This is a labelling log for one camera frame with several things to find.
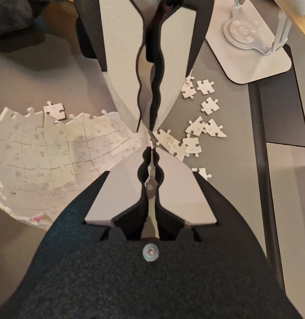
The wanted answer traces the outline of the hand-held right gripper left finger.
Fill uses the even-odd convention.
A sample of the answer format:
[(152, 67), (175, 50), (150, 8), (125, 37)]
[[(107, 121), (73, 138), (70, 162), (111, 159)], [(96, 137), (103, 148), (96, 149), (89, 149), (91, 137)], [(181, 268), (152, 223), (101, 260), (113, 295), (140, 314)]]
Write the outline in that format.
[(115, 226), (117, 218), (146, 195), (145, 182), (151, 147), (141, 147), (118, 162), (108, 173), (85, 217), (87, 224)]

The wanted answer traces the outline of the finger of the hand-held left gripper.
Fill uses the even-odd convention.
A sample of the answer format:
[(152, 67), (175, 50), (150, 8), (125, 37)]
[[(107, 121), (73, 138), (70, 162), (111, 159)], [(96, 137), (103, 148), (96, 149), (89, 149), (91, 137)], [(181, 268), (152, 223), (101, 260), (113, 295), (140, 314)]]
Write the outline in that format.
[(141, 121), (138, 60), (144, 44), (144, 19), (134, 1), (100, 1), (106, 71), (103, 76), (115, 107), (131, 131)]
[(195, 18), (195, 10), (178, 7), (160, 23), (151, 85), (150, 131), (161, 126), (185, 82)]

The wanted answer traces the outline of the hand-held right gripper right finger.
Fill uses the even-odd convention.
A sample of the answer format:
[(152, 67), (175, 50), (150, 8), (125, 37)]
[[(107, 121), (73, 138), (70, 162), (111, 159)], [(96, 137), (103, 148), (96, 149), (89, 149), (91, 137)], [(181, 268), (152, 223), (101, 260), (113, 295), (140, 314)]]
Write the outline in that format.
[(154, 149), (154, 166), (158, 183), (157, 208), (190, 228), (217, 222), (193, 171), (187, 165), (157, 147)]

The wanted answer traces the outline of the puzzle pieces group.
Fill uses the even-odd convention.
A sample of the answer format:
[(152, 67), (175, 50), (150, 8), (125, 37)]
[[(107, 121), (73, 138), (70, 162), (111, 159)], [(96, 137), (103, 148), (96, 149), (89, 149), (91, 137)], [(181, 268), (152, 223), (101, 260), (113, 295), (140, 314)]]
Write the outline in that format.
[[(181, 88), (182, 97), (184, 99), (193, 99), (197, 91), (200, 91), (203, 95), (214, 93), (213, 81), (199, 80), (197, 81), (197, 88), (194, 88), (192, 83), (194, 77), (191, 73), (186, 77), (185, 82)], [(157, 139), (156, 145), (162, 146), (171, 155), (180, 161), (183, 161), (185, 157), (189, 157), (191, 154), (198, 157), (202, 152), (198, 137), (202, 134), (208, 134), (211, 137), (225, 138), (225, 133), (222, 132), (222, 125), (217, 125), (214, 119), (209, 119), (207, 122), (199, 116), (195, 121), (188, 121), (188, 127), (185, 130), (186, 138), (182, 141), (177, 140), (171, 136), (171, 131), (164, 131), (162, 129), (152, 132), (153, 136)]]

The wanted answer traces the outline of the partly built white puzzle ball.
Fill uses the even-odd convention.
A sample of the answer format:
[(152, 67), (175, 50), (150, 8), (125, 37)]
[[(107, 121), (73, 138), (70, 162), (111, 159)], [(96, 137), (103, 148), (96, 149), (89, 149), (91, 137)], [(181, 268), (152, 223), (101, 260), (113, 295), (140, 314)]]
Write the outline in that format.
[(118, 112), (69, 117), (33, 108), (0, 114), (0, 209), (19, 222), (49, 229), (100, 175), (150, 144), (147, 128), (133, 133)]

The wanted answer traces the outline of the single white puzzle piece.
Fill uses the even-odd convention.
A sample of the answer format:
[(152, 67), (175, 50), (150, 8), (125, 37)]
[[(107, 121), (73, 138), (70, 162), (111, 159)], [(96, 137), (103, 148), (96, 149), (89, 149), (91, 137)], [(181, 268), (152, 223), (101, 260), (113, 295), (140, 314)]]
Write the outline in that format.
[(50, 115), (57, 121), (61, 121), (67, 118), (64, 105), (62, 103), (53, 104), (51, 101), (47, 101), (47, 105), (43, 106), (43, 111), (45, 114)]

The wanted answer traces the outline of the wooden document board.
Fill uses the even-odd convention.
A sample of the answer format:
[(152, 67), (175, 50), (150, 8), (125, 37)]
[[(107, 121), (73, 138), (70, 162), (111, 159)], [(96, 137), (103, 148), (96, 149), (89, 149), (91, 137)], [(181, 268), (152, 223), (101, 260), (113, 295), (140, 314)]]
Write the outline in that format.
[(275, 0), (281, 10), (298, 27), (305, 28), (305, 0)]

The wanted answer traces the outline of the dark grey table flap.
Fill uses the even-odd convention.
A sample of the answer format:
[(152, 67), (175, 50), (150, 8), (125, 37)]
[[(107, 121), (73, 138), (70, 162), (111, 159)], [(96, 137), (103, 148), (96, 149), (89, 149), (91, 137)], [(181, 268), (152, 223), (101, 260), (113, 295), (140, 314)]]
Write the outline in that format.
[(257, 81), (266, 142), (305, 148), (305, 114), (291, 48), (284, 51), (291, 68)]

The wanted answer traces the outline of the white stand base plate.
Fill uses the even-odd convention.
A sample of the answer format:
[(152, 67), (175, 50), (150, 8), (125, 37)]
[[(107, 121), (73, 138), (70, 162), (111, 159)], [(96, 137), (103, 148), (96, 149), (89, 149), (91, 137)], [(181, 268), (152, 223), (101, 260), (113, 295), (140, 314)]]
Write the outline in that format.
[[(223, 34), (223, 25), (230, 19), (253, 23), (267, 46), (266, 53), (231, 45)], [(237, 84), (247, 84), (291, 68), (291, 60), (283, 49), (291, 25), (291, 20), (280, 10), (274, 35), (251, 1), (216, 0), (205, 39), (227, 77)]]

